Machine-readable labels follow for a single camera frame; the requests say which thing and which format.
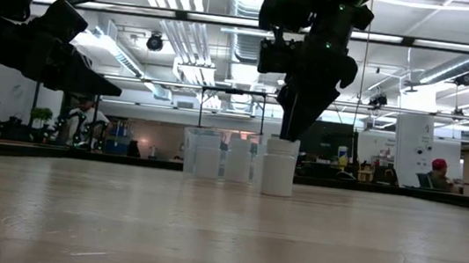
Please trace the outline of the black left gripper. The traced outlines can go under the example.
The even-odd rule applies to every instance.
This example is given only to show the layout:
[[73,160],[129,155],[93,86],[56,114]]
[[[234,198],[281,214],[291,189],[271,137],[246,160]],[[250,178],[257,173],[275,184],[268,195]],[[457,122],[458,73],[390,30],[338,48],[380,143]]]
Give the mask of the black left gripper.
[[0,63],[50,90],[120,96],[121,88],[92,70],[92,61],[70,42],[87,23],[70,0],[56,0],[42,17],[15,24],[0,12]]

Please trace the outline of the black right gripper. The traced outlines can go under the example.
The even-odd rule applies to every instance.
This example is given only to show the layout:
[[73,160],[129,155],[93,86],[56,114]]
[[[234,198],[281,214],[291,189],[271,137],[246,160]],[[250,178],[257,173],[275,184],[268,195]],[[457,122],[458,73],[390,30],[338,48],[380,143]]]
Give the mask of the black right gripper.
[[[347,88],[355,81],[358,65],[348,56],[348,49],[331,41],[306,39],[296,49],[292,83],[295,86],[317,85]],[[294,142],[340,96],[336,89],[324,92],[296,92],[291,84],[283,85],[276,95],[282,107],[281,139]]]

